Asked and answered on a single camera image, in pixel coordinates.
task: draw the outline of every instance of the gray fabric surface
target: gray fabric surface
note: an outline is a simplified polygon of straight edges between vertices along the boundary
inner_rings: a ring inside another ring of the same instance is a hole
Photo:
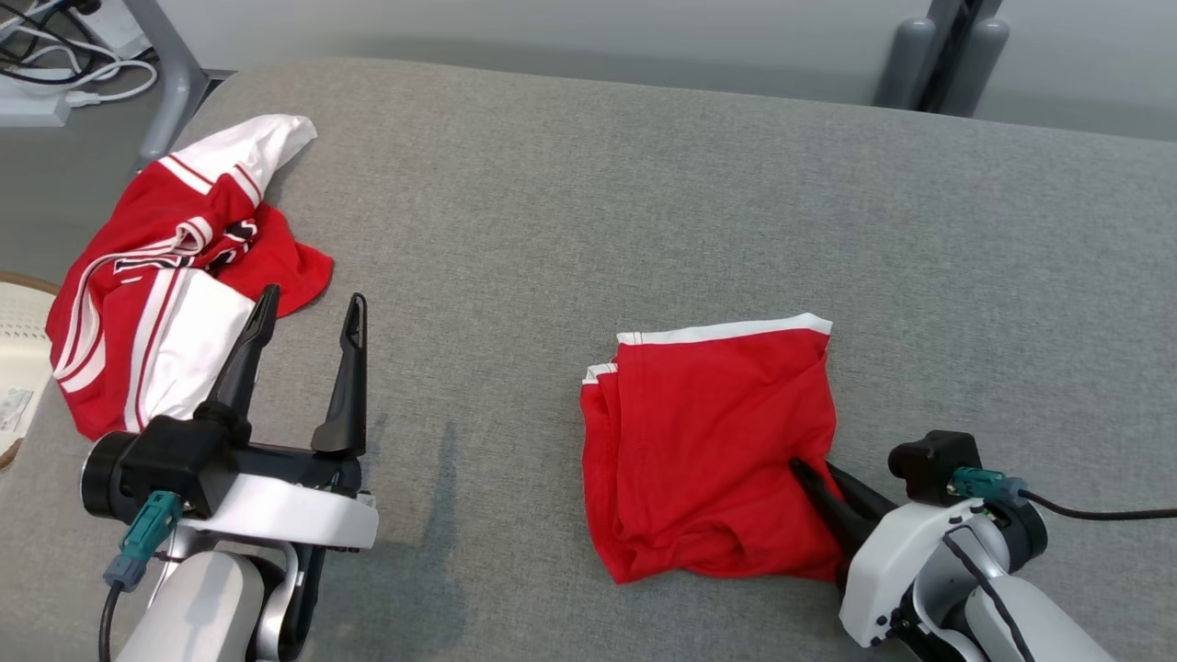
[[[347,297],[371,309],[379,542],[328,558],[306,660],[905,658],[858,649],[832,585],[610,582],[578,391],[621,330],[832,319],[832,458],[896,499],[887,451],[942,428],[1063,503],[1177,503],[1177,145],[347,60],[235,75],[182,141],[271,112],[320,137],[267,198],[338,264],[279,323],[255,438],[307,443]],[[13,658],[93,655],[121,528],[78,503],[86,451],[54,396],[0,486]],[[1049,524],[1023,575],[1119,660],[1170,660],[1177,529]]]

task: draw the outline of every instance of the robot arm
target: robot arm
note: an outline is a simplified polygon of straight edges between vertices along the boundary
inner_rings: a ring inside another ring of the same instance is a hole
[[[791,464],[846,554],[839,617],[855,641],[897,638],[924,662],[1112,660],[1045,594],[1011,575],[1046,549],[1035,507],[966,498],[950,486],[960,466],[980,468],[971,435],[929,432],[896,448],[889,464],[912,503],[897,507],[830,465],[843,501],[811,466]]]
[[[259,298],[192,421],[161,416],[138,436],[107,435],[86,461],[81,498],[91,515],[134,532],[153,495],[182,503],[151,605],[121,662],[295,660],[326,552],[375,541],[379,517],[360,492],[357,459],[365,452],[366,302],[352,297],[326,421],[302,450],[250,442],[248,408],[278,297],[270,286]],[[214,549],[230,541],[275,549],[284,564]],[[133,589],[138,577],[129,578]]]

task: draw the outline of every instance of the white cable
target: white cable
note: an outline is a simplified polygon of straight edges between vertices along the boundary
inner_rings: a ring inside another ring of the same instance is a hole
[[[58,39],[56,37],[53,37],[52,34],[49,34],[47,32],[41,32],[39,29],[34,29],[34,28],[31,28],[31,27],[25,27],[22,25],[21,26],[16,26],[16,32],[24,32],[25,34],[28,34],[31,37],[40,37],[41,39],[48,39],[49,41],[56,41],[58,44],[61,42],[60,39]],[[119,57],[114,54],[114,51],[107,51],[106,48],[102,48],[101,46],[95,46],[93,44],[87,44],[85,41],[77,41],[77,40],[73,40],[73,39],[67,39],[66,41],[68,41],[69,44],[73,44],[74,46],[77,46],[79,48],[85,48],[87,51],[93,51],[95,53],[101,53],[102,55],[106,55],[107,58],[109,58],[112,60],[118,60],[119,59]]]
[[[25,34],[32,35],[32,37],[39,37],[41,39],[47,39],[49,41],[55,41],[58,44],[61,44],[61,40],[58,39],[56,37],[53,37],[52,34],[41,32],[39,29],[33,29],[31,27],[25,27],[25,26],[18,26],[16,29],[20,31],[20,32],[22,32],[22,33],[25,33]],[[149,90],[151,86],[154,85],[155,80],[159,78],[159,72],[157,72],[155,67],[152,66],[149,62],[144,62],[142,60],[124,60],[124,59],[119,58],[119,55],[115,54],[113,51],[108,51],[106,48],[102,48],[101,46],[95,46],[93,44],[87,44],[85,41],[75,41],[73,39],[67,39],[67,41],[69,44],[77,46],[77,47],[79,47],[79,48],[86,48],[87,51],[93,51],[95,53],[100,53],[102,55],[106,55],[107,58],[112,59],[113,61],[111,64],[108,64],[108,65],[99,67],[98,69],[88,73],[87,75],[85,75],[85,77],[82,77],[82,78],[80,78],[80,79],[78,79],[78,80],[75,80],[73,82],[67,82],[67,84],[62,84],[62,85],[36,85],[36,86],[28,86],[28,87],[26,87],[27,91],[35,93],[34,87],[35,88],[41,88],[46,93],[55,93],[55,92],[59,92],[61,90],[71,90],[72,92],[68,92],[66,94],[66,101],[69,104],[71,107],[78,108],[78,107],[81,107],[81,106],[92,106],[92,105],[95,105],[95,104],[101,104],[104,101],[119,101],[121,99],[129,99],[131,97],[134,97],[137,94],[140,94],[140,93],[146,92],[147,90]],[[67,48],[66,46],[48,46],[46,48],[42,48],[42,49],[38,51],[36,53],[33,53],[32,55],[29,55],[28,58],[26,58],[25,59],[25,64],[28,64],[28,62],[35,60],[36,58],[40,58],[41,55],[45,55],[46,53],[55,51],[55,49],[61,49],[61,51],[68,52],[69,53],[69,64],[73,66],[73,71],[75,73],[80,73],[81,72],[81,66],[78,62],[77,55],[72,51],[69,51],[69,48]],[[74,91],[74,88],[80,87],[82,85],[86,85],[88,82],[109,80],[111,78],[113,78],[114,75],[117,75],[118,72],[119,72],[119,69],[121,69],[122,67],[144,68],[144,69],[147,69],[148,72],[151,72],[151,77],[147,79],[146,82],[144,82],[139,87],[135,87],[133,90],[128,90],[126,92],[118,92],[118,93],[114,93],[114,94],[98,94],[95,92],[78,92],[78,91]]]
[[[78,55],[74,54],[72,48],[66,48],[65,46],[46,46],[45,48],[41,48],[40,51],[33,53],[32,55],[25,58],[21,61],[21,64],[29,65],[41,55],[46,55],[48,53],[53,53],[56,51],[64,51],[65,54],[69,57],[69,66],[73,68],[74,73],[81,73],[81,64],[78,62]],[[105,77],[99,77],[95,80],[109,80],[115,75],[118,75],[118,73],[119,73],[118,69],[114,69],[108,74],[106,74]]]
[[[145,69],[147,69],[147,71],[151,72],[151,77],[147,79],[146,82],[144,82],[139,87],[135,87],[134,90],[128,90],[126,92],[118,92],[118,93],[114,93],[114,94],[98,94],[95,92],[79,92],[79,91],[67,92],[66,93],[66,102],[69,104],[69,107],[71,108],[80,108],[81,106],[93,106],[94,104],[101,104],[104,101],[119,101],[119,100],[122,100],[122,99],[129,99],[129,98],[132,98],[132,97],[134,97],[137,94],[140,94],[140,93],[146,92],[147,90],[149,90],[151,86],[155,84],[155,79],[159,78],[159,73],[155,71],[155,67],[151,66],[147,62],[142,62],[142,61],[139,61],[139,60],[119,60],[117,62],[112,62],[109,65],[106,65],[105,67],[98,69],[97,72],[94,72],[94,73],[92,73],[89,75],[94,75],[94,74],[97,74],[97,73],[99,73],[99,72],[101,72],[102,69],[106,69],[106,68],[112,68],[112,67],[117,68],[120,65],[121,66],[135,66],[135,67],[139,67],[139,68],[145,68]]]

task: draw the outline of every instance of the woven basket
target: woven basket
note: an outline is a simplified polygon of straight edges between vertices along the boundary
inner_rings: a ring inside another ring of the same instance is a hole
[[[16,457],[52,377],[45,318],[58,286],[0,271],[0,469]]]

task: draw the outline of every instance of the black cable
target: black cable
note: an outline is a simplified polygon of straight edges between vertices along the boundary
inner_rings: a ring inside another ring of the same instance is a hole
[[[1028,501],[1032,501],[1046,510],[1052,510],[1064,517],[1073,519],[1088,519],[1091,522],[1128,522],[1132,519],[1172,519],[1177,518],[1177,508],[1159,508],[1156,510],[1121,510],[1112,512],[1090,512],[1086,510],[1075,510],[1065,505],[1040,497],[1030,490],[1018,490],[1018,494]]]
[[[98,622],[98,662],[111,662],[111,621],[114,620],[114,605],[122,595],[122,582],[111,582],[111,593],[106,594],[102,607],[102,618]]]
[[[79,47],[74,46],[65,37],[61,37],[60,34],[58,34],[56,32],[54,32],[53,29],[51,29],[46,25],[46,24],[48,24],[48,20],[52,16],[60,14],[60,15],[65,16],[71,24],[73,24],[73,26],[81,33],[81,37],[82,37],[82,39],[85,41],[87,41],[88,44],[92,44],[92,45],[94,44],[94,38],[89,34],[89,31],[86,29],[86,26],[80,20],[78,20],[78,18],[74,16],[72,13],[69,13],[69,12],[62,12],[61,8],[60,8],[60,6],[54,7],[53,9],[49,9],[49,12],[46,14],[46,16],[42,18],[40,21],[34,20],[33,18],[28,16],[27,14],[25,14],[20,9],[18,9],[18,8],[13,7],[12,5],[9,5],[7,2],[4,2],[4,1],[0,1],[0,8],[5,9],[6,12],[9,12],[11,14],[13,14],[16,18],[20,18],[26,24],[35,26],[35,29],[38,29],[40,32],[44,32],[44,33],[48,34],[49,37],[56,39],[58,41],[61,42],[61,46],[65,46],[66,48],[69,48],[71,51],[74,52],[75,55],[82,55],[82,57],[86,58],[86,65],[81,67],[81,72],[75,73],[73,75],[69,75],[67,78],[62,78],[62,79],[45,80],[45,79],[41,79],[41,78],[31,77],[31,75],[24,75],[21,73],[16,73],[16,72],[12,72],[12,71],[6,71],[6,69],[0,69],[0,75],[6,75],[8,78],[13,78],[13,79],[21,80],[21,81],[25,81],[25,82],[33,82],[33,84],[36,84],[36,85],[67,85],[67,84],[71,84],[71,82],[77,82],[77,81],[81,80],[82,78],[87,77],[91,72],[94,71],[95,65],[97,65],[97,59],[104,57],[100,53],[95,53],[93,51],[89,51],[89,49],[86,49],[86,48],[79,48]],[[40,40],[40,38],[38,38],[38,37],[34,35],[33,40],[29,42],[28,47],[25,49],[25,53],[22,55],[16,55],[14,58],[11,58],[12,55],[15,55],[15,53],[12,53],[11,51],[5,49],[5,52],[4,52],[5,57],[0,58],[0,59],[2,59],[4,61],[6,61],[8,64],[22,65],[21,61],[25,58],[28,58],[33,53],[33,49],[39,44],[39,40]]]
[[[1022,654],[1022,658],[1025,660],[1025,662],[1035,662],[1033,654],[1030,653],[1030,647],[1026,646],[1026,640],[1022,636],[1022,630],[1018,629],[1017,622],[1013,621],[1013,616],[1010,615],[1010,610],[1005,608],[1005,603],[1002,601],[1002,597],[997,595],[997,590],[993,588],[993,584],[990,583],[989,577],[980,571],[980,568],[977,568],[977,564],[972,562],[972,558],[970,558],[963,549],[960,549],[960,545],[956,544],[956,541],[952,539],[951,531],[944,534],[942,539],[952,555],[960,560],[960,563],[964,564],[966,570],[969,570],[969,574],[977,580],[977,583],[980,584],[980,590],[985,591],[989,600],[993,601],[993,607],[997,608],[997,614],[1000,615],[1002,621],[1005,621],[1005,625],[1010,629],[1010,636],[1013,637],[1013,646],[1018,648],[1018,653]]]

